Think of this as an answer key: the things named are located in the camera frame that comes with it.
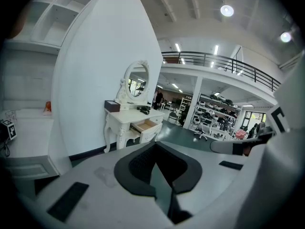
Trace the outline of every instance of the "orange object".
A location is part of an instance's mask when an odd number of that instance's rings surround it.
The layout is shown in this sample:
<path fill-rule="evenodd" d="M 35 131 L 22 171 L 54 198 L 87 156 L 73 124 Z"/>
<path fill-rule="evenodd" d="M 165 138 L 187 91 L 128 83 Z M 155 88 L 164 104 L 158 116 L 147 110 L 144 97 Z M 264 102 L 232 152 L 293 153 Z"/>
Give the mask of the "orange object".
<path fill-rule="evenodd" d="M 44 108 L 43 111 L 51 111 L 52 112 L 51 101 L 46 102 L 46 107 Z"/>
<path fill-rule="evenodd" d="M 246 135 L 246 131 L 242 130 L 242 129 L 239 129 L 236 134 L 235 134 L 235 137 L 238 138 L 238 139 L 243 139 L 244 138 L 244 135 Z"/>

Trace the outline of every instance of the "drawer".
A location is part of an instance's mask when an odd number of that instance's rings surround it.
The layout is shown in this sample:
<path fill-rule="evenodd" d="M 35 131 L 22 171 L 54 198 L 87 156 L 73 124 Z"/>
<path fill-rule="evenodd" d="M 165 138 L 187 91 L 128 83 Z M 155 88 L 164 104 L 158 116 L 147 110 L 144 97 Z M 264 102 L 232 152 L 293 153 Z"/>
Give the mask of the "drawer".
<path fill-rule="evenodd" d="M 145 120 L 131 124 L 132 129 L 141 133 L 140 143 L 150 142 L 155 135 L 161 130 L 162 124 L 155 123 L 151 120 Z"/>
<path fill-rule="evenodd" d="M 155 122 L 157 124 L 161 124 L 163 121 L 163 116 L 153 117 L 149 119 L 152 122 Z"/>

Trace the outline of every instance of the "window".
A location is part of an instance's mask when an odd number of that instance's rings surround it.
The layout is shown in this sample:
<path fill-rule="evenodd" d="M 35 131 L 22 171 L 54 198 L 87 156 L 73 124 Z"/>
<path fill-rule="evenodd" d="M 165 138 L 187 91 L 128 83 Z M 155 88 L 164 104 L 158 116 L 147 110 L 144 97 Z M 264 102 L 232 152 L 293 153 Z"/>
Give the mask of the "window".
<path fill-rule="evenodd" d="M 244 115 L 243 126 L 247 126 L 248 130 L 252 129 L 255 124 L 266 121 L 266 114 L 258 112 L 246 111 Z"/>

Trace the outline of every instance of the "table leg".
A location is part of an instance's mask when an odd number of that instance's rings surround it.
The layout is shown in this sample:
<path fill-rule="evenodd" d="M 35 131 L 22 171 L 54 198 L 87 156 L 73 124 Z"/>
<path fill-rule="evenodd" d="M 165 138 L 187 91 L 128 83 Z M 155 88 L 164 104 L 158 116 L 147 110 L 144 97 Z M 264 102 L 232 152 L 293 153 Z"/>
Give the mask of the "table leg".
<path fill-rule="evenodd" d="M 157 132 L 157 134 L 156 134 L 156 136 L 154 137 L 154 142 L 157 142 L 157 137 L 158 137 L 158 135 L 159 135 L 159 133 L 161 132 L 161 129 L 162 129 L 162 125 L 160 126 L 160 128 L 156 131 Z"/>
<path fill-rule="evenodd" d="M 109 126 L 108 120 L 109 120 L 109 114 L 107 114 L 107 116 L 106 116 L 106 126 L 104 129 L 104 138 L 105 138 L 105 142 L 107 145 L 106 148 L 104 149 L 105 153 L 108 153 L 110 150 L 110 126 Z"/>
<path fill-rule="evenodd" d="M 121 125 L 119 129 L 119 133 L 116 139 L 116 150 L 122 149 L 125 146 L 125 140 L 126 140 L 126 133 L 129 130 L 129 124 L 123 124 Z"/>

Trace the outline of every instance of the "open drawer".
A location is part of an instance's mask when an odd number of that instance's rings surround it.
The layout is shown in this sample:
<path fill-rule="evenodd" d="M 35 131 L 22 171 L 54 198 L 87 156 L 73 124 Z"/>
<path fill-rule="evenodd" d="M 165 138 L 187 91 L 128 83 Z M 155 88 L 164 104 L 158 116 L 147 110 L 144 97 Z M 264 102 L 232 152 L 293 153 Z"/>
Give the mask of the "open drawer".
<path fill-rule="evenodd" d="M 157 124 L 150 120 L 131 123 L 131 129 L 141 133 L 140 143 L 150 142 L 156 134 L 160 132 L 162 124 Z"/>

